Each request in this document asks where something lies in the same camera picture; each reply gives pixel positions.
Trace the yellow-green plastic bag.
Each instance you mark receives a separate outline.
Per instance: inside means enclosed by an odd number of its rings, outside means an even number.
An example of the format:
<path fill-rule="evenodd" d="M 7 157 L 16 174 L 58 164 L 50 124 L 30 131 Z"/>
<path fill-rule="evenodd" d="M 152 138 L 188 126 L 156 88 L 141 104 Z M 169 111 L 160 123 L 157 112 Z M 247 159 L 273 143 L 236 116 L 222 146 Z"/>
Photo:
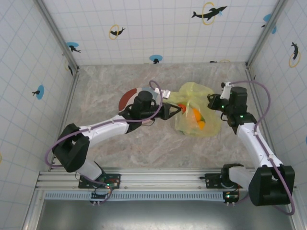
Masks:
<path fill-rule="evenodd" d="M 175 105 L 184 104 L 187 107 L 184 114 L 181 112 L 175 115 L 176 131 L 200 138 L 213 137 L 220 132 L 221 120 L 214 110 L 208 108 L 207 96 L 211 94 L 213 94 L 212 89 L 194 82 L 187 82 L 178 92 L 171 92 L 169 98 L 164 99 L 164 102 Z M 193 108 L 201 113 L 202 120 L 206 123 L 203 130 L 199 129 Z"/>

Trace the round brown and white plate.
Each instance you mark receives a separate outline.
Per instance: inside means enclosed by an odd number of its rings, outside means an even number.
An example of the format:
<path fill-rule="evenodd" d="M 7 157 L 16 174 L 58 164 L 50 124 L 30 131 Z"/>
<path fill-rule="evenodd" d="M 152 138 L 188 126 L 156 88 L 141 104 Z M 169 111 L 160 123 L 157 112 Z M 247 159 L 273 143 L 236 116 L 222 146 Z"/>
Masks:
<path fill-rule="evenodd" d="M 132 115 L 131 115 L 130 113 L 133 107 L 134 100 L 138 96 L 138 94 L 142 91 L 149 92 L 152 95 L 151 106 L 154 107 L 156 105 L 157 107 L 153 109 L 148 115 L 142 115 L 142 112 L 145 112 L 145 109 L 140 110 L 139 112 L 137 112 L 136 109 L 133 109 Z M 144 120 L 155 113 L 158 106 L 160 105 L 160 102 L 161 102 L 160 95 L 156 93 L 153 89 L 149 87 L 134 88 L 132 90 L 127 91 L 121 97 L 119 104 L 118 104 L 119 115 L 121 115 L 125 119 Z"/>

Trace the blue oval dolphin sticker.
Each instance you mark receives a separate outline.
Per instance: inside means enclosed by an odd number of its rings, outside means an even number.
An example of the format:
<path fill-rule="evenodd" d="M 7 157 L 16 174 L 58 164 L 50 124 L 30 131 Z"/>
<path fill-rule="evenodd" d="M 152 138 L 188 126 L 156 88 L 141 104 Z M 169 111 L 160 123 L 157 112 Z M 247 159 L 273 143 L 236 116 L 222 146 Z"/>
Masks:
<path fill-rule="evenodd" d="M 264 28 L 266 26 L 266 23 L 270 20 L 271 18 L 271 14 L 267 14 L 263 17 L 263 21 L 265 22 L 264 25 L 261 26 L 261 28 Z M 275 34 L 277 31 L 277 26 L 276 24 L 274 25 L 273 29 L 272 29 L 272 34 Z"/>

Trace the grey metal panel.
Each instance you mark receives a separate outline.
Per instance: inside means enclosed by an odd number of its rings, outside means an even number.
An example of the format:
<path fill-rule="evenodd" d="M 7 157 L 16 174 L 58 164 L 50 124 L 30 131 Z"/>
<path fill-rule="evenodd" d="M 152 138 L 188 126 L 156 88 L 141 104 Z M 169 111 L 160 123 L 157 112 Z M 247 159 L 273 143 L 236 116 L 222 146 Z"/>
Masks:
<path fill-rule="evenodd" d="M 249 201 L 45 202 L 38 230 L 294 230 L 290 217 Z"/>

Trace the aluminium mounting rail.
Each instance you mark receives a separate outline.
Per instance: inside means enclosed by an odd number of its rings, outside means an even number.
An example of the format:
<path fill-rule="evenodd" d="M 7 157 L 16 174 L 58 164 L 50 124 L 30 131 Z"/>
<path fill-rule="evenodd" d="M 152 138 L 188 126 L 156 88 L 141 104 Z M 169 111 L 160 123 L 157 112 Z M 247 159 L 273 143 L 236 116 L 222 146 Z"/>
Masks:
<path fill-rule="evenodd" d="M 220 169 L 154 169 L 154 168 L 105 168 L 106 173 L 118 173 L 121 181 L 118 191 L 205 191 L 206 183 L 199 177 L 219 173 Z M 37 190 L 79 190 L 79 175 L 63 169 L 40 172 Z"/>

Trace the aluminium frame post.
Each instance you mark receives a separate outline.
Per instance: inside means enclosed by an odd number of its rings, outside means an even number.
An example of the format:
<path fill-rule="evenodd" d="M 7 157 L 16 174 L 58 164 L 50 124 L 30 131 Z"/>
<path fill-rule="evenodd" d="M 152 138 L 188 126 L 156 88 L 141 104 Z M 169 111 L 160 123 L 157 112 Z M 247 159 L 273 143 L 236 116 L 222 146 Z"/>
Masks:
<path fill-rule="evenodd" d="M 277 3 L 275 4 L 275 7 L 271 13 L 270 19 L 266 22 L 264 30 L 260 34 L 260 37 L 258 38 L 256 44 L 254 45 L 252 52 L 246 62 L 247 69 L 250 69 L 253 63 L 255 62 L 258 54 L 260 53 L 261 49 L 263 48 L 266 40 L 272 33 L 274 27 L 277 25 L 277 21 L 284 11 L 284 8 L 286 7 L 289 0 L 277 0 Z"/>
<path fill-rule="evenodd" d="M 56 42 L 60 46 L 62 53 L 64 54 L 66 60 L 68 61 L 69 66 L 71 67 L 72 71 L 78 73 L 78 64 L 76 63 L 72 52 L 70 51 L 69 47 L 67 46 L 64 38 L 57 27 L 55 21 L 53 20 L 51 14 L 49 13 L 45 3 L 43 0 L 33 0 L 35 6 L 38 8 L 41 16 L 45 20 L 49 30 L 53 34 Z"/>

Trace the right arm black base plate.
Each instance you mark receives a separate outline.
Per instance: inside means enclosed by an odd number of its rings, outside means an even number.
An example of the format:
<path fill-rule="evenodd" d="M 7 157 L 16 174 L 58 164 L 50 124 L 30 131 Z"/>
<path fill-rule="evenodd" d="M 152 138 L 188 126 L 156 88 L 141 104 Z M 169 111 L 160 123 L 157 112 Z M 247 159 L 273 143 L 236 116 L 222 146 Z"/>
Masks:
<path fill-rule="evenodd" d="M 204 175 L 206 188 L 208 189 L 237 189 L 241 185 L 232 182 L 228 176 L 222 176 L 220 173 L 206 173 Z"/>

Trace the aluminium table edge rail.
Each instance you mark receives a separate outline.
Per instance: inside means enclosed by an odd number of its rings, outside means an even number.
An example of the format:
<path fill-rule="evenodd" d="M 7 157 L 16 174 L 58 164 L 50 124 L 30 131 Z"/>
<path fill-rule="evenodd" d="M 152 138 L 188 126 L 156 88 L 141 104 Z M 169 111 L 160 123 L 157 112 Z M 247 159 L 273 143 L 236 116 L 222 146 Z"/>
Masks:
<path fill-rule="evenodd" d="M 71 102 L 72 102 L 74 92 L 75 92 L 75 89 L 76 89 L 76 86 L 77 86 L 77 82 L 78 82 L 78 79 L 79 79 L 79 75 L 80 75 L 80 73 L 78 72 L 73 77 L 73 81 L 71 83 L 69 93 L 68 93 L 68 97 L 67 97 L 67 100 L 66 100 L 66 103 L 65 103 L 65 106 L 64 106 L 64 112 L 63 112 L 63 116 L 62 116 L 61 123 L 60 123 L 60 126 L 59 126 L 59 131 L 57 133 L 55 141 L 58 140 L 60 134 L 62 133 L 63 129 L 65 128 L 65 124 L 67 122 L 68 114 L 69 114 L 70 107 L 71 107 Z"/>

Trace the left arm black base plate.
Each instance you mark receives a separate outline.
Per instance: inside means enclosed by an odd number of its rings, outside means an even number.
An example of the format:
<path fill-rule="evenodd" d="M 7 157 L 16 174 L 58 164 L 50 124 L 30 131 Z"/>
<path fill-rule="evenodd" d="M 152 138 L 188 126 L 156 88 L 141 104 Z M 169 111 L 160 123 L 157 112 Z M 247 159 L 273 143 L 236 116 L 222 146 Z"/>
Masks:
<path fill-rule="evenodd" d="M 112 189 L 118 189 L 120 186 L 121 174 L 118 173 L 105 173 L 99 176 L 95 183 L 87 180 L 84 176 L 80 176 L 78 188 L 80 189 L 96 189 L 106 188 L 107 186 Z"/>

